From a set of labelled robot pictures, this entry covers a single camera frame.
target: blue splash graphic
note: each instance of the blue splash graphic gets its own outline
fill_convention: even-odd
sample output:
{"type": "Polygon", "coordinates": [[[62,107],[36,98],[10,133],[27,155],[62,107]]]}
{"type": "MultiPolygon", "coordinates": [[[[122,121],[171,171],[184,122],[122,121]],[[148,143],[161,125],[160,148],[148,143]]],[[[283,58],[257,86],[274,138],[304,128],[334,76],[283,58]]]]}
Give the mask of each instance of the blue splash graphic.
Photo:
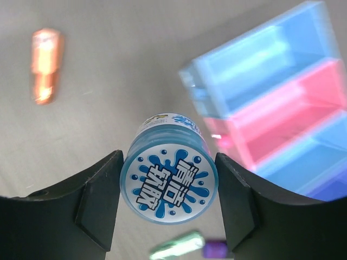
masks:
{"type": "MultiPolygon", "coordinates": [[[[166,150],[161,150],[160,152],[161,154],[165,155],[167,154],[167,151],[166,150]]],[[[154,166],[154,165],[159,165],[159,169],[162,170],[163,168],[169,170],[170,172],[172,172],[173,175],[176,175],[177,174],[177,169],[176,169],[176,165],[178,163],[179,160],[184,160],[188,157],[188,152],[184,149],[179,149],[176,151],[175,153],[175,161],[173,163],[171,163],[171,160],[169,159],[166,159],[164,161],[164,163],[162,163],[160,161],[160,158],[157,156],[157,155],[150,155],[148,157],[148,161],[154,166]]],[[[138,161],[143,161],[143,158],[142,157],[139,157],[138,158],[138,161]]],[[[201,162],[201,157],[199,156],[195,156],[192,158],[192,161],[195,163],[195,164],[199,164],[201,162]]],[[[146,165],[140,165],[139,167],[139,170],[145,174],[148,173],[149,171],[149,167],[146,166],[146,165]]],[[[209,175],[208,172],[198,172],[196,175],[195,175],[195,179],[202,179],[202,178],[205,178],[209,175]]],[[[140,176],[139,178],[131,178],[132,180],[134,181],[142,181],[144,182],[146,180],[146,176],[140,176]]],[[[199,181],[198,184],[200,186],[204,185],[204,182],[203,181],[199,181]]],[[[204,188],[204,187],[195,187],[195,186],[192,186],[190,185],[189,187],[189,190],[198,195],[199,197],[203,197],[203,198],[206,198],[209,196],[210,192],[207,188],[204,188]]],[[[132,191],[132,193],[134,195],[139,195],[140,194],[140,191],[141,189],[140,188],[136,188],[132,191]]],[[[190,203],[196,203],[197,202],[197,199],[191,195],[188,195],[186,194],[185,195],[185,199],[187,199],[187,201],[189,201],[190,203]]],[[[201,205],[205,204],[205,200],[199,200],[199,203],[201,205]]],[[[169,206],[169,208],[173,208],[175,207],[174,204],[171,204],[171,203],[168,203],[167,201],[161,199],[159,201],[159,206],[157,207],[156,211],[155,211],[155,216],[159,219],[162,219],[165,217],[165,204],[169,206]]],[[[181,207],[182,209],[184,210],[185,213],[187,214],[190,214],[192,213],[192,208],[185,202],[183,202],[181,204],[181,207]]],[[[145,210],[148,210],[149,207],[145,204],[140,204],[139,205],[139,209],[142,210],[142,211],[145,211],[145,210]]],[[[169,211],[169,214],[170,215],[175,215],[176,214],[176,211],[174,210],[171,210],[169,211]]]]}
{"type": "Polygon", "coordinates": [[[172,117],[172,119],[174,119],[176,123],[182,123],[186,126],[189,126],[193,131],[201,134],[197,125],[193,121],[191,121],[189,118],[186,118],[185,116],[182,116],[182,115],[175,115],[172,117]]]}

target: circular label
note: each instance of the circular label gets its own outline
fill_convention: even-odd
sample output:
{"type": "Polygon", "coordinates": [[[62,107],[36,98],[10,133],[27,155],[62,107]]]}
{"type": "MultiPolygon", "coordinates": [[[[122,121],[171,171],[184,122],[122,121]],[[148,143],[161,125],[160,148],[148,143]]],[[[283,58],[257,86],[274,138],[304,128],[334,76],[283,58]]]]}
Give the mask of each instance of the circular label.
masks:
{"type": "Polygon", "coordinates": [[[217,183],[202,154],[184,145],[163,144],[147,149],[131,162],[122,189],[139,214],[157,223],[173,224],[206,209],[217,183]]]}
{"type": "Polygon", "coordinates": [[[185,128],[188,128],[194,131],[203,139],[200,129],[191,119],[187,118],[184,115],[175,114],[175,113],[162,113],[162,114],[157,114],[148,118],[139,127],[139,130],[137,131],[136,136],[146,131],[147,129],[150,129],[154,126],[160,126],[160,125],[183,126],[185,128]]]}

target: copper colored object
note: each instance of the copper colored object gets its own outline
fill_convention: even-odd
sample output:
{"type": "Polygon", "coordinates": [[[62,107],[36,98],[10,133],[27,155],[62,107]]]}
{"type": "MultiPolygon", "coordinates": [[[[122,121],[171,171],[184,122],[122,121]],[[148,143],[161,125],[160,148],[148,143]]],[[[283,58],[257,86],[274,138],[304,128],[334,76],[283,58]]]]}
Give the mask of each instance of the copper colored object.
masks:
{"type": "Polygon", "coordinates": [[[34,74],[34,99],[37,104],[52,102],[57,88],[64,39],[59,31],[44,28],[33,34],[31,72],[34,74]]]}

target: multicolored compartment box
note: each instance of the multicolored compartment box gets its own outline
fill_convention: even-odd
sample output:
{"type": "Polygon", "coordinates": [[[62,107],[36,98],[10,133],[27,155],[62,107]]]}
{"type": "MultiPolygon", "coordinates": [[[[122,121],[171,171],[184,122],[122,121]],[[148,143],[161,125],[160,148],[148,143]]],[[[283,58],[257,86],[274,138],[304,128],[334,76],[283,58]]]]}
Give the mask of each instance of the multicolored compartment box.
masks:
{"type": "Polygon", "coordinates": [[[183,115],[162,113],[140,126],[120,186],[128,206],[141,217],[179,224],[209,207],[218,174],[196,124],[183,115]]]}
{"type": "Polygon", "coordinates": [[[220,152],[296,193],[347,196],[345,72],[324,2],[304,2],[179,74],[220,152]]]}

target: container lid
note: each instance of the container lid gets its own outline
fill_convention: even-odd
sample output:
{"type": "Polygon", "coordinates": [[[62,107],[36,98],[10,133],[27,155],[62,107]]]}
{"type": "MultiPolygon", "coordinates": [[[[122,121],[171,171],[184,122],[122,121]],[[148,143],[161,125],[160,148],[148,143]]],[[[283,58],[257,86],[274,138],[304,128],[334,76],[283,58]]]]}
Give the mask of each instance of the container lid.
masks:
{"type": "Polygon", "coordinates": [[[178,224],[196,218],[212,203],[218,187],[213,160],[179,144],[152,146],[128,158],[121,174],[121,192],[143,218],[178,224]]]}

